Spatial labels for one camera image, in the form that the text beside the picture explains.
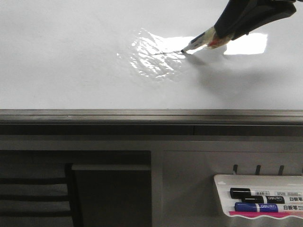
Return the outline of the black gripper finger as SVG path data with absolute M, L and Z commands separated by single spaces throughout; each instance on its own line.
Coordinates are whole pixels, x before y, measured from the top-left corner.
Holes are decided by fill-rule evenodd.
M 236 23 L 231 40 L 236 40 L 243 35 L 268 23 L 287 18 L 296 12 L 294 2 L 258 2 L 257 5 Z
M 214 27 L 219 37 L 235 31 L 236 23 L 253 9 L 258 2 L 276 2 L 274 0 L 230 0 Z

